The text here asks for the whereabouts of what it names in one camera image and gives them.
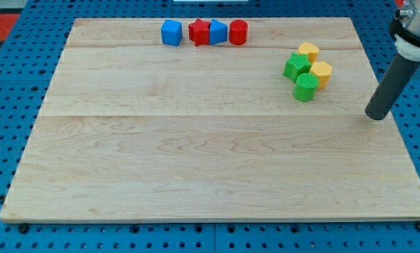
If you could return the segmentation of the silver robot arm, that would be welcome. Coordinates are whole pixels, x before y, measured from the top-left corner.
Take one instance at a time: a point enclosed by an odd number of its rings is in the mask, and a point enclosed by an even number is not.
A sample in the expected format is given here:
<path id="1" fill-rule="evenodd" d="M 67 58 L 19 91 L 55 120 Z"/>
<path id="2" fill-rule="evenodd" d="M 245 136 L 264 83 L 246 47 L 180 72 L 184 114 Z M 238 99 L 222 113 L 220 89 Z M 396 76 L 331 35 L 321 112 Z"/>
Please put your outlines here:
<path id="1" fill-rule="evenodd" d="M 399 37 L 420 48 L 420 0 L 405 0 L 395 10 L 389 33 L 394 41 Z"/>

